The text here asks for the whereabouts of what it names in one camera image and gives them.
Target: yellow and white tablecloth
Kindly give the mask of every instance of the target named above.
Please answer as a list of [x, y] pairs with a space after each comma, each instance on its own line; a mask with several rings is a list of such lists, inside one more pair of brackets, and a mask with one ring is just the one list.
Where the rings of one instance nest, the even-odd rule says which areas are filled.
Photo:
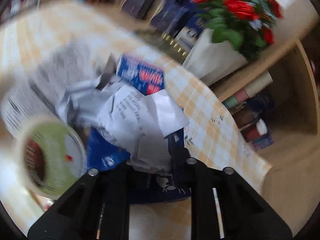
[[[110, 52], [119, 57], [130, 51], [165, 70], [165, 86], [184, 108], [190, 124], [185, 128], [185, 146], [208, 167], [233, 167], [258, 192], [271, 166], [245, 143], [227, 109], [212, 91], [193, 74], [165, 54], [144, 44], [133, 34], [99, 15], [93, 7], [75, 1], [58, 2], [30, 11], [0, 29], [2, 93], [10, 77], [32, 70], [70, 37], [103, 38], [94, 44], [100, 57]], [[0, 200], [12, 220], [27, 234], [43, 213], [30, 193], [17, 181], [11, 137], [2, 127], [0, 138]], [[152, 230], [135, 236], [140, 239], [190, 239], [191, 201], [149, 205]]]

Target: round plastic container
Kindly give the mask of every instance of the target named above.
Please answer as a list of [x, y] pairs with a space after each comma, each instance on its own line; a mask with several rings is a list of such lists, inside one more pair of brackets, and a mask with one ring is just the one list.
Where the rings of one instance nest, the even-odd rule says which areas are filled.
[[41, 116], [23, 124], [17, 153], [25, 187], [51, 199], [58, 199], [87, 168], [80, 138], [58, 118]]

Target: crumpled receipt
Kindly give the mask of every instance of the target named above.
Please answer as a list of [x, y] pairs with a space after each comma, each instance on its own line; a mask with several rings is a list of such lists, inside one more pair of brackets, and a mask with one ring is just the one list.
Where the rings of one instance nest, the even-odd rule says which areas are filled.
[[60, 118], [97, 128], [105, 140], [131, 154], [135, 170], [170, 174], [171, 156], [164, 137], [188, 125], [181, 107], [166, 90], [144, 96], [117, 76], [98, 90], [101, 79], [69, 86], [56, 105]]

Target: green label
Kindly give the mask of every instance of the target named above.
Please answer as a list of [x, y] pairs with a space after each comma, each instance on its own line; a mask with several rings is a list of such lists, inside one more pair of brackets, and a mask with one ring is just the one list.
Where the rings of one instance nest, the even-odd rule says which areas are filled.
[[34, 183], [49, 195], [62, 195], [80, 177], [83, 156], [72, 130], [60, 123], [40, 124], [26, 142], [25, 162]]

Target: metal screw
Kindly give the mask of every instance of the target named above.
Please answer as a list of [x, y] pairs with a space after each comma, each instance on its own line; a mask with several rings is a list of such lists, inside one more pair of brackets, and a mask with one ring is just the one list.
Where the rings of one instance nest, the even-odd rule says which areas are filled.
[[91, 169], [88, 171], [88, 174], [93, 177], [96, 176], [98, 173], [99, 171], [97, 169]]
[[231, 175], [231, 174], [233, 174], [235, 172], [235, 170], [233, 168], [231, 168], [231, 167], [225, 167], [223, 169], [223, 171], [228, 175]]
[[197, 163], [197, 160], [195, 158], [188, 158], [187, 163], [190, 165], [194, 165]]

